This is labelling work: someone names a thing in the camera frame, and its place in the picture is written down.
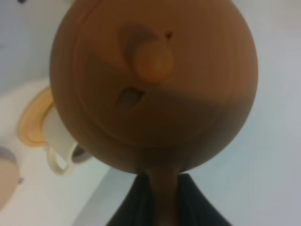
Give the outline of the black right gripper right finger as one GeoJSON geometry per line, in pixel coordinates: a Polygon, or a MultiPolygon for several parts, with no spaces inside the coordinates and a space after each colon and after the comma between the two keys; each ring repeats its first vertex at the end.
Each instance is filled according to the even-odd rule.
{"type": "Polygon", "coordinates": [[[178,225],[230,226],[199,190],[189,174],[178,176],[178,225]]]}

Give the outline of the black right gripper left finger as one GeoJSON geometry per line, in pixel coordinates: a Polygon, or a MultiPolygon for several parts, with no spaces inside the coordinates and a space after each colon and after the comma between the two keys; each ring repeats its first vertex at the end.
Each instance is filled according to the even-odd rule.
{"type": "Polygon", "coordinates": [[[162,177],[137,176],[108,226],[161,226],[162,216],[155,207],[155,195],[162,188],[162,177]]]}

